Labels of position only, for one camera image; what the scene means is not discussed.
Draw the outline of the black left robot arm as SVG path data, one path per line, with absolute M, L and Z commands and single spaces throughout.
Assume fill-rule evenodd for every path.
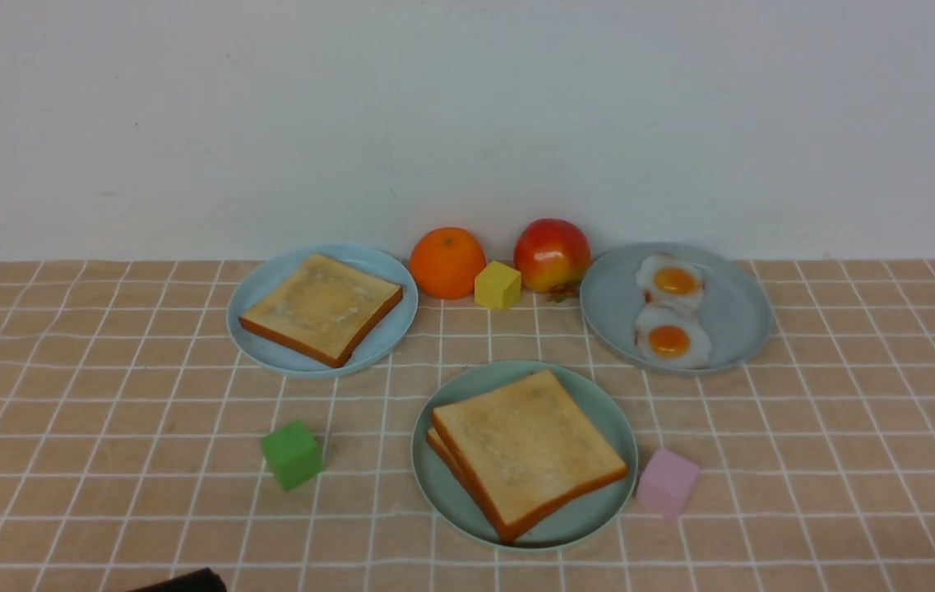
M 202 568 L 192 572 L 182 574 L 181 576 L 155 582 L 135 589 L 135 592 L 177 592 L 177 591 L 227 591 L 225 581 L 214 570 Z

